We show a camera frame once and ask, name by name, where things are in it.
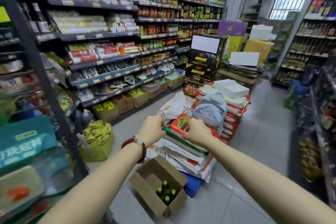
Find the forearm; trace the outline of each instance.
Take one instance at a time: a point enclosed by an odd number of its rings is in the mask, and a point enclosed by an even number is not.
[[[96,224],[141,158],[142,147],[126,145],[60,200],[39,224]]]
[[[315,196],[212,137],[205,148],[278,224],[331,224],[336,212]]]

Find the white styrofoam box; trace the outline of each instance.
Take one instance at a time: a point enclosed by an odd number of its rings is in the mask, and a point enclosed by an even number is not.
[[[249,94],[250,91],[249,88],[246,88],[230,79],[215,81],[213,86],[230,98],[244,97]]]
[[[268,41],[273,27],[265,25],[253,25],[250,33],[250,39]]]

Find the yellow box of packets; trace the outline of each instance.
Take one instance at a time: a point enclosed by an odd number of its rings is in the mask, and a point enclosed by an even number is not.
[[[105,161],[113,142],[113,130],[109,123],[92,120],[82,134],[85,142],[80,147],[80,154],[85,162]]]

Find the bracelet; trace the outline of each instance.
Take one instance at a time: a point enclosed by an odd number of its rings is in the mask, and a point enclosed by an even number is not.
[[[130,143],[137,143],[137,144],[139,144],[138,139],[135,136],[133,136],[130,139],[128,139],[128,140],[126,140],[126,141],[123,142],[123,144],[121,145],[121,149],[124,148],[126,145],[128,145]],[[144,161],[144,159],[146,157],[146,152],[147,152],[147,147],[146,147],[146,145],[145,145],[144,142],[142,142],[139,145],[142,146],[142,155],[141,155],[141,158],[139,159],[139,161],[137,162],[138,164],[140,164],[141,162]]]

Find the blue plastic crate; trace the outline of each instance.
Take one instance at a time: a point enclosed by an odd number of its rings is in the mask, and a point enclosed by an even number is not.
[[[182,171],[181,173],[188,179],[187,184],[183,187],[185,193],[189,197],[194,198],[196,196],[197,191],[201,187],[203,180]]]

